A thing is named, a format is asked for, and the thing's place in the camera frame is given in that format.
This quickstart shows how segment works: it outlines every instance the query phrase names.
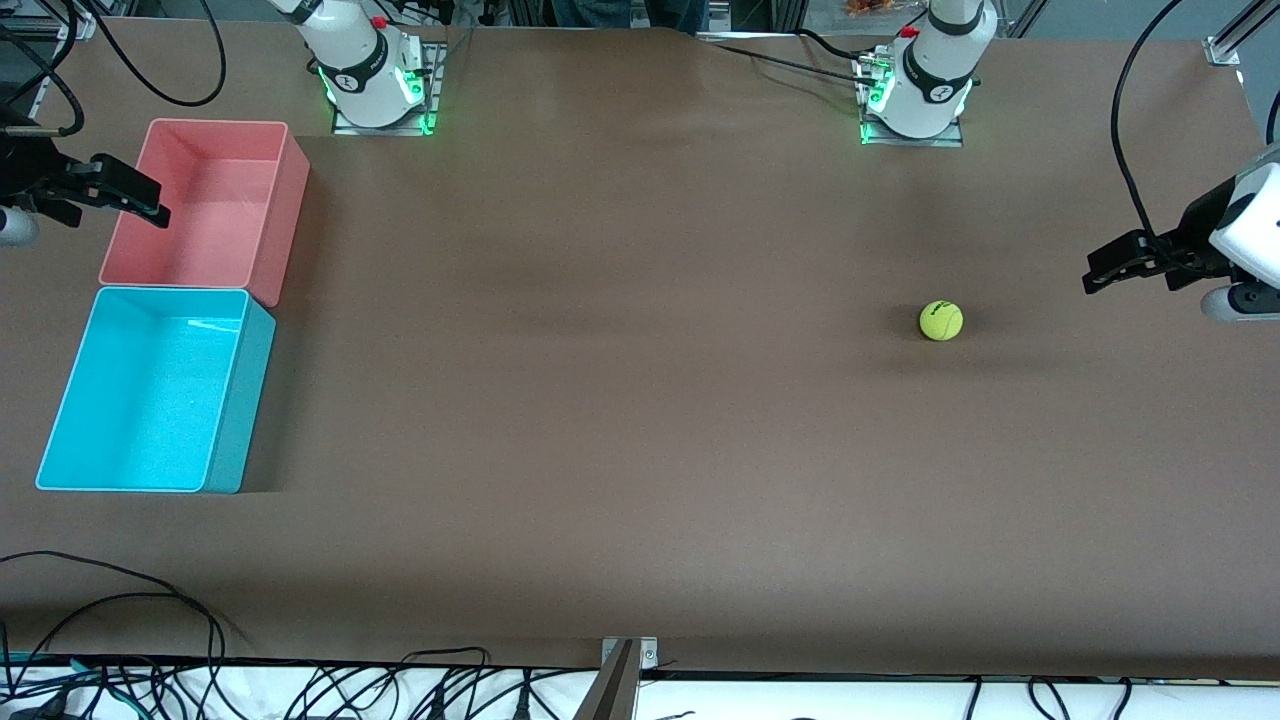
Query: blue bin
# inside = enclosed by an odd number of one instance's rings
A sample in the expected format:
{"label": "blue bin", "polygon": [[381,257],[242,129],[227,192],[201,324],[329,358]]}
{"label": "blue bin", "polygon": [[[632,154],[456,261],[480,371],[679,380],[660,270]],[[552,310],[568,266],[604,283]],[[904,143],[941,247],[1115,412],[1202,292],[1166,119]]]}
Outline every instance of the blue bin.
{"label": "blue bin", "polygon": [[274,334],[243,290],[104,287],[36,487],[238,491]]}

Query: jeans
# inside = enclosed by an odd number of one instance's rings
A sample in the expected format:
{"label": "jeans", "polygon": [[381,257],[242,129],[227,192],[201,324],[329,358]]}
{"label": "jeans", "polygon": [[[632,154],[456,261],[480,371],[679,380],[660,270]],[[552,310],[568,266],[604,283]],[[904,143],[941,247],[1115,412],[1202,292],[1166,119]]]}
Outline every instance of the jeans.
{"label": "jeans", "polygon": [[[631,27],[630,0],[552,0],[552,9],[561,27]],[[705,28],[710,6],[707,0],[645,0],[645,9],[650,26],[695,35]]]}

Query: brown table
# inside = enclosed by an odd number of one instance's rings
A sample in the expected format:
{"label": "brown table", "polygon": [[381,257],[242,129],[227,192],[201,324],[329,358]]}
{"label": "brown table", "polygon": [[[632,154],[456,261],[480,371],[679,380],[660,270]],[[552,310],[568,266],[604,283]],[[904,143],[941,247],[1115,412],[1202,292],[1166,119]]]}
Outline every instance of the brown table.
{"label": "brown table", "polygon": [[[157,82],[206,87],[201,24],[118,24]],[[63,146],[133,158],[182,114],[306,136],[246,492],[33,488],[113,218],[45,223],[0,258],[3,550],[169,578],[241,655],[589,664],[635,633],[681,667],[1276,674],[1280,325],[1079,287],[1135,225],[1125,45],[995,44],[965,147],[929,151],[860,146],[838,81],[663,31],[477,31],[435,137],[324,137],[294,31],[225,33],[228,91],[193,113],[77,50]],[[1158,227],[1260,147],[1194,44],[1151,46],[1124,126]],[[966,313],[947,345],[914,329],[934,299]],[[124,587],[3,573],[19,647]],[[201,637],[140,605],[58,648]]]}

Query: yellow-green tennis ball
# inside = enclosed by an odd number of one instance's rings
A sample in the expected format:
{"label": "yellow-green tennis ball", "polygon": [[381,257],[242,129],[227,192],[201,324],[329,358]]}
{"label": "yellow-green tennis ball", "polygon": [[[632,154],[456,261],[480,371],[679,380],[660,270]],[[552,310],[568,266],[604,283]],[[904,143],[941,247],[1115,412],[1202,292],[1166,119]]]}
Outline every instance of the yellow-green tennis ball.
{"label": "yellow-green tennis ball", "polygon": [[938,342],[951,340],[960,334],[961,327],[964,327],[964,314],[952,302],[938,300],[920,310],[920,332],[929,340]]}

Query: pink plastic container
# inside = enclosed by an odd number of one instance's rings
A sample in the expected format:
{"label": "pink plastic container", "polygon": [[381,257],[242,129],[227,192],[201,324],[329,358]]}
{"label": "pink plastic container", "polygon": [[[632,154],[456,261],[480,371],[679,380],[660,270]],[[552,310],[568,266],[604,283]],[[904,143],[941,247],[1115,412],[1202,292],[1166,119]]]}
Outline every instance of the pink plastic container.
{"label": "pink plastic container", "polygon": [[243,288],[279,302],[311,170],[287,124],[156,119],[137,168],[173,218],[160,229],[120,213],[102,284]]}

